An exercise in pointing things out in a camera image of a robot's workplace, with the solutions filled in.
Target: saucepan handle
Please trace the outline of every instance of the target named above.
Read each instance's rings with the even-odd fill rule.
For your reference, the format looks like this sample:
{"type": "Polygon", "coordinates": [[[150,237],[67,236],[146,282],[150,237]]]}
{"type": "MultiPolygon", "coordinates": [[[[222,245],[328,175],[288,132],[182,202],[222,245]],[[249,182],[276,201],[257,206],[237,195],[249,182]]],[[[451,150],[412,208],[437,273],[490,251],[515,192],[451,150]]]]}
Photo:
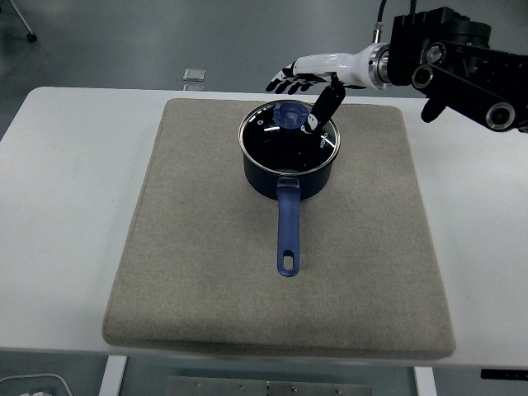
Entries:
{"type": "Polygon", "coordinates": [[[299,209],[300,187],[298,179],[281,177],[277,182],[279,201],[279,241],[277,243],[277,270],[283,276],[295,276],[300,269],[299,259],[299,209]],[[291,268],[285,261],[293,261],[291,268]]]}

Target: blue handle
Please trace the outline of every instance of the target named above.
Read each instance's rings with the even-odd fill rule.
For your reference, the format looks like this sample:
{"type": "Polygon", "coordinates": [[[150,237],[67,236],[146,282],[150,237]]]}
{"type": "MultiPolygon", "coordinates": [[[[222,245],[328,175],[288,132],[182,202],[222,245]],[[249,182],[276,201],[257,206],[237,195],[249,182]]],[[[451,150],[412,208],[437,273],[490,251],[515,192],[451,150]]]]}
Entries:
{"type": "Polygon", "coordinates": [[[300,188],[298,186],[277,187],[279,201],[279,242],[277,246],[277,270],[283,276],[295,276],[300,269],[299,260],[299,208],[300,188]],[[285,268],[286,257],[292,257],[293,267],[285,268]]]}

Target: pot lid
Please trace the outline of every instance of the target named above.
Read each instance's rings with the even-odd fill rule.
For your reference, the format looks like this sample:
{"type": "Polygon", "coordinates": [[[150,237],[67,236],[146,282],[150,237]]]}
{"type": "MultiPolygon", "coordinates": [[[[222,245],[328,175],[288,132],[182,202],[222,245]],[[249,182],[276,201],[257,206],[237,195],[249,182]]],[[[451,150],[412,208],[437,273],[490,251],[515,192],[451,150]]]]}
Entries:
{"type": "Polygon", "coordinates": [[[238,133],[244,155],[281,175],[315,172],[330,163],[339,149],[339,132],[332,120],[311,134],[303,132],[310,109],[300,101],[273,101],[250,112],[238,133]]]}

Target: metal plate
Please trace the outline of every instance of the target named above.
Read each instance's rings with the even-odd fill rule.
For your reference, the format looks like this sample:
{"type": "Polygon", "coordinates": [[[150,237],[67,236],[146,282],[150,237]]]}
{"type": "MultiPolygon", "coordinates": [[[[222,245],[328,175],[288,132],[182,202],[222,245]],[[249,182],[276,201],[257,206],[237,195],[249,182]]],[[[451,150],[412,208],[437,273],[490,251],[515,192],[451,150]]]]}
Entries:
{"type": "Polygon", "coordinates": [[[204,86],[200,84],[185,84],[183,86],[184,91],[203,91],[204,86]]]}
{"type": "Polygon", "coordinates": [[[204,68],[187,68],[183,74],[183,81],[204,81],[204,68]]]}
{"type": "Polygon", "coordinates": [[[266,396],[267,381],[204,377],[168,377],[166,396],[266,396]]]}
{"type": "Polygon", "coordinates": [[[371,396],[370,386],[205,377],[168,377],[166,396],[371,396]]]}

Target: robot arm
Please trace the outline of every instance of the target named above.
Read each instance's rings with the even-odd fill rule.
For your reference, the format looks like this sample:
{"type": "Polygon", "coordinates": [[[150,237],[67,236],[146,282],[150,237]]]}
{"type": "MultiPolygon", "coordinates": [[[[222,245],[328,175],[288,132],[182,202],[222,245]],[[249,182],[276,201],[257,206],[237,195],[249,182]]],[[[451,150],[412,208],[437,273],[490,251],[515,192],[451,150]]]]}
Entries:
{"type": "Polygon", "coordinates": [[[387,77],[387,44],[369,45],[358,54],[320,54],[299,58],[283,68],[266,90],[288,94],[300,88],[306,91],[316,83],[330,83],[318,100],[304,125],[303,132],[310,134],[324,126],[345,98],[345,87],[385,89],[387,77]]]}
{"type": "Polygon", "coordinates": [[[307,133],[328,121],[344,87],[384,89],[391,83],[412,84],[430,99],[422,112],[426,122],[448,106],[490,130],[528,133],[528,56],[489,49],[490,34],[490,26],[447,7],[397,16],[390,50],[378,43],[359,54],[299,58],[267,91],[282,93],[291,85],[288,93],[294,93],[331,82],[313,106],[307,133]]]}
{"type": "Polygon", "coordinates": [[[332,75],[347,88],[385,89],[387,82],[377,78],[375,63],[388,51],[387,44],[372,44],[359,54],[319,54],[298,58],[283,68],[271,80],[266,90],[282,93],[288,86],[288,93],[306,91],[317,83],[330,83],[332,75]]]}

